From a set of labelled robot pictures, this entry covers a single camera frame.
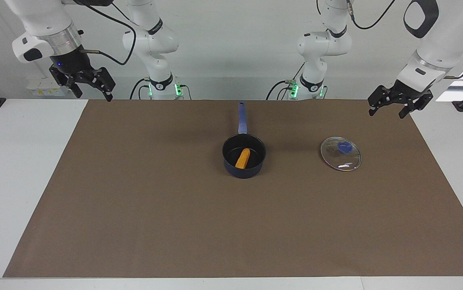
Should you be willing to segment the yellow corn cob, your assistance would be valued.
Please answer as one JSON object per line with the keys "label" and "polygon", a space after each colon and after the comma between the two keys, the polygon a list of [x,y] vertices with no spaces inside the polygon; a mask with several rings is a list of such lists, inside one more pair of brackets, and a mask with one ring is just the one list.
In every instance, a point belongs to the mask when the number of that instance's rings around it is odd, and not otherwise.
{"label": "yellow corn cob", "polygon": [[240,155],[235,163],[235,167],[238,169],[242,169],[242,170],[246,169],[250,156],[251,156],[251,150],[248,147],[244,148],[240,152]]}

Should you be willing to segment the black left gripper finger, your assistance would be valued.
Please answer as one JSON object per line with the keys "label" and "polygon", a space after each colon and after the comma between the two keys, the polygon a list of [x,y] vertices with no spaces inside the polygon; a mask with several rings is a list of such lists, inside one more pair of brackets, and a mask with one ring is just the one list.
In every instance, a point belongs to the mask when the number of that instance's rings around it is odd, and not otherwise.
{"label": "black left gripper finger", "polygon": [[399,112],[400,119],[404,119],[408,114],[413,111],[421,111],[422,100],[421,97],[409,97],[407,98],[404,108]]}
{"label": "black left gripper finger", "polygon": [[388,97],[389,90],[383,85],[379,85],[367,98],[370,109],[368,114],[373,117],[377,110],[381,107],[388,106]]}

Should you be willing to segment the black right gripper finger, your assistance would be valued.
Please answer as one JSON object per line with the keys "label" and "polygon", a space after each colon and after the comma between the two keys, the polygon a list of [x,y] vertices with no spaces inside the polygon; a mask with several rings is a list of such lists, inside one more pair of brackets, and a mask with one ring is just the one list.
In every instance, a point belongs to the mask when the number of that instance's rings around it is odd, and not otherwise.
{"label": "black right gripper finger", "polygon": [[77,99],[80,99],[82,97],[82,90],[79,88],[78,84],[76,82],[73,82],[73,83],[67,83],[66,84],[66,87],[69,88],[69,90],[71,90],[74,94],[74,96],[77,98]]}
{"label": "black right gripper finger", "polygon": [[112,101],[116,83],[106,68],[99,68],[94,71],[94,85],[104,94],[106,101]]}

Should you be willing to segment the glass lid with blue knob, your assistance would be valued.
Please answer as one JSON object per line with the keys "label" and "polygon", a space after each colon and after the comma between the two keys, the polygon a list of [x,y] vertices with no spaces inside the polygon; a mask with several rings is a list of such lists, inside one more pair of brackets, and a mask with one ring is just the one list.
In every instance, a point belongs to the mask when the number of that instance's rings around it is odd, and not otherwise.
{"label": "glass lid with blue knob", "polygon": [[342,172],[351,172],[362,164],[359,148],[343,137],[325,139],[320,145],[320,155],[329,167]]}

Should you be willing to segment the brown table mat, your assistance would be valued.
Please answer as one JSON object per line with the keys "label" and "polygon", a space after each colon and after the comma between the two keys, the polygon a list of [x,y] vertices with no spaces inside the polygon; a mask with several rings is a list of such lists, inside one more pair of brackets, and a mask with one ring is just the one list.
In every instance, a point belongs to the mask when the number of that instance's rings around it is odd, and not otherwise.
{"label": "brown table mat", "polygon": [[[88,101],[4,277],[463,276],[463,207],[400,106],[246,107],[267,156],[239,179],[237,101]],[[329,137],[358,169],[323,161]]]}

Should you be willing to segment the dark blue saucepan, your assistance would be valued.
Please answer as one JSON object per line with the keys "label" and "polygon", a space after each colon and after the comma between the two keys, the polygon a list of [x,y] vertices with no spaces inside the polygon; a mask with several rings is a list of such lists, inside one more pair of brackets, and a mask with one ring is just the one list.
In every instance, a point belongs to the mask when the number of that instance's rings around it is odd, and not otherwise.
{"label": "dark blue saucepan", "polygon": [[[248,132],[244,101],[240,101],[238,104],[237,128],[237,134],[230,136],[222,145],[221,153],[224,168],[235,178],[252,178],[262,169],[267,150],[265,143],[259,137]],[[249,157],[244,162],[244,165],[239,168],[237,162],[240,160],[244,150],[249,150]]]}

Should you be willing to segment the white wall socket box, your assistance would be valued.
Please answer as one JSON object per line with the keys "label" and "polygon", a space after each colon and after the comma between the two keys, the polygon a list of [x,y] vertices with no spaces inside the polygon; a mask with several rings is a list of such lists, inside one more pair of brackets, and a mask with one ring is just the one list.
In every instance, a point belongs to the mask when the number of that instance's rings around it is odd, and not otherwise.
{"label": "white wall socket box", "polygon": [[35,97],[67,97],[69,90],[58,85],[53,78],[31,78],[27,80],[27,90]]}

